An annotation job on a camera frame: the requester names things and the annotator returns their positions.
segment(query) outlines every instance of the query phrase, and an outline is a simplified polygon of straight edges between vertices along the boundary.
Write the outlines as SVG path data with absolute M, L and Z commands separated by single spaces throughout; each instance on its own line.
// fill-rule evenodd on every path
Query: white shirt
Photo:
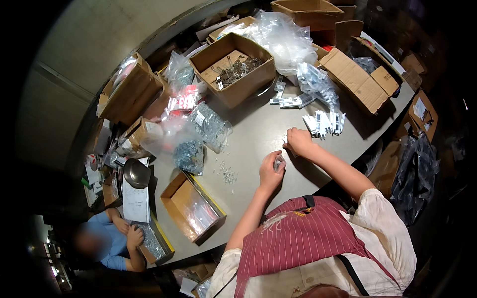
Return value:
M 366 249 L 396 279 L 396 284 L 371 259 L 345 253 L 370 296 L 401 296 L 414 278 L 416 255 L 407 228 L 391 203 L 377 189 L 360 197 L 355 214 L 340 213 L 350 223 Z M 212 298 L 233 277 L 239 267 L 239 248 L 226 251 L 212 276 L 207 298 Z M 233 297 L 237 277 L 217 296 Z M 313 287 L 327 284 L 360 296 L 343 263 L 328 257 L 277 273 L 251 277 L 244 297 L 298 297 Z

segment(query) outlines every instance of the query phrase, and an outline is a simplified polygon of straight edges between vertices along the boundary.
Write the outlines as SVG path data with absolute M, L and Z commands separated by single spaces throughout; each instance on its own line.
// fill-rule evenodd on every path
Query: green object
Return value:
M 83 183 L 84 186 L 86 186 L 88 189 L 93 189 L 91 185 L 89 185 L 88 181 L 86 179 L 81 178 L 81 183 Z

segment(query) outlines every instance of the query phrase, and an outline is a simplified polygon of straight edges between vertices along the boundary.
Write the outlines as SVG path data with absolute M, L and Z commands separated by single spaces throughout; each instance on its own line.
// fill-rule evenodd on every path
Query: striped apron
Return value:
M 364 247 L 340 214 L 346 211 L 327 197 L 306 195 L 290 199 L 266 215 L 267 221 L 243 239 L 235 298 L 242 298 L 251 277 L 272 274 L 327 257 L 342 260 L 362 295 L 367 296 L 344 253 L 369 258 L 396 280 Z

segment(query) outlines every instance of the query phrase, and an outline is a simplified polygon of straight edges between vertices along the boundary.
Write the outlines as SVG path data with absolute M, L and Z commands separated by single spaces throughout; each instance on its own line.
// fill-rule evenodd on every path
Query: hand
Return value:
M 142 244 L 144 240 L 143 231 L 136 227 L 136 225 L 132 225 L 129 228 L 129 232 L 127 232 L 127 242 L 126 246 L 128 248 L 136 249 L 138 246 Z
M 129 224 L 124 219 L 115 216 L 113 217 L 113 223 L 119 230 L 119 232 L 123 233 L 124 235 L 127 235 L 127 233 L 129 232 Z
M 283 144 L 283 148 L 294 151 L 301 157 L 308 158 L 313 147 L 318 146 L 311 140 L 311 135 L 307 130 L 296 127 L 287 130 L 288 143 Z
M 281 150 L 274 151 L 267 155 L 260 166 L 260 188 L 264 191 L 273 193 L 275 188 L 280 184 L 285 173 L 287 162 L 283 161 L 278 166 L 278 173 L 273 169 L 275 159 L 281 154 Z

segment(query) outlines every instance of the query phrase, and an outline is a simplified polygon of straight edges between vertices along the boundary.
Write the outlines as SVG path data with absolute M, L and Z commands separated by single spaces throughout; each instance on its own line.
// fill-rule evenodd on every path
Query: gray table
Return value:
M 293 86 L 288 80 L 285 81 L 287 87 L 283 97 L 301 94 L 299 87 Z M 343 133 L 339 136 L 328 136 L 324 141 L 316 138 L 313 141 L 349 164 L 361 156 L 382 135 L 414 95 L 409 85 L 403 83 L 397 98 L 388 100 L 378 115 L 366 117 L 345 93 L 339 88 L 336 90 L 340 97 L 340 110 L 346 112 L 347 116 Z M 216 98 L 211 98 L 209 102 L 217 113 L 232 123 L 234 131 L 228 137 L 229 146 L 226 146 L 223 153 L 216 154 L 207 149 L 204 174 L 198 179 L 227 213 L 224 225 L 202 245 L 191 243 L 183 235 L 169 217 L 160 199 L 160 195 L 175 177 L 177 170 L 158 159 L 151 163 L 154 165 L 154 175 L 158 179 L 155 192 L 157 220 L 176 250 L 168 263 L 226 243 L 251 201 L 255 189 L 259 186 L 259 167 L 263 157 L 272 151 L 282 149 L 282 137 L 287 129 L 294 126 L 306 129 L 301 118 L 303 115 L 314 115 L 314 111 L 318 109 L 329 112 L 318 100 L 301 110 L 280 109 L 278 105 L 269 104 L 269 99 L 275 97 L 275 94 L 276 92 L 271 88 L 260 97 L 244 102 L 231 111 L 227 110 Z M 294 158 L 285 150 L 283 150 L 283 157 L 287 162 L 283 184 L 267 208 L 267 212 L 290 198 L 311 195 L 331 180 L 320 168 L 300 157 Z M 232 168 L 232 171 L 238 172 L 237 181 L 233 185 L 225 185 L 222 175 L 212 173 L 214 170 L 216 172 L 219 170 L 222 160 L 227 167 Z

